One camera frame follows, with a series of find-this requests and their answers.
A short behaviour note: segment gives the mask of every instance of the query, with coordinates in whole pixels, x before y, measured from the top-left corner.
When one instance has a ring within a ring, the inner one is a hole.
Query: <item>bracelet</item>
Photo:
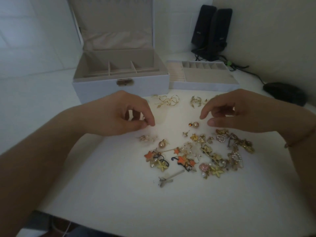
[[[297,143],[302,142],[303,140],[309,138],[312,134],[314,134],[315,131],[316,131],[316,126],[311,131],[309,131],[306,135],[304,135],[301,139],[299,139],[298,141],[295,141],[291,144],[285,144],[284,148],[292,147],[292,146],[296,145]]]

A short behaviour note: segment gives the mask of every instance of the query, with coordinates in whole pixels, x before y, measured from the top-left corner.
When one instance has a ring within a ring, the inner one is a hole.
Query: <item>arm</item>
[[[316,115],[309,110],[242,89],[211,99],[201,119],[211,112],[208,125],[249,132],[277,131],[287,144],[296,172],[316,213]]]
[[[132,121],[128,110],[133,110]],[[0,156],[0,233],[15,236],[85,134],[121,135],[155,120],[146,100],[120,91],[67,109]]]

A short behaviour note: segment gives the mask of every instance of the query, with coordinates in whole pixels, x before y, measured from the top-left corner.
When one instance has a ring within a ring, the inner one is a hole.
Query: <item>computer mouse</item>
[[[290,84],[271,82],[265,84],[263,90],[272,95],[275,99],[299,106],[304,106],[307,102],[307,96],[304,91]]]

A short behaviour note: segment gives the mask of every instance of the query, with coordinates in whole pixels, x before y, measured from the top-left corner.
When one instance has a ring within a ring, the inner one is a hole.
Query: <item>black speaker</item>
[[[233,10],[231,8],[218,9],[211,20],[207,51],[217,53],[227,46],[226,39]]]
[[[215,12],[216,7],[214,6],[203,5],[201,7],[191,40],[191,43],[196,45],[197,48],[204,48],[207,46],[211,20]]]

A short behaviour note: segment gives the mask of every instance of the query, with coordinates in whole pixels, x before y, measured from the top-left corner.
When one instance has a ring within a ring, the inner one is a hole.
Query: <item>white jewelry box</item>
[[[119,90],[167,94],[169,73],[154,50],[153,0],[68,0],[83,41],[73,87],[86,103]]]
[[[167,61],[170,89],[223,91],[239,89],[223,62]]]

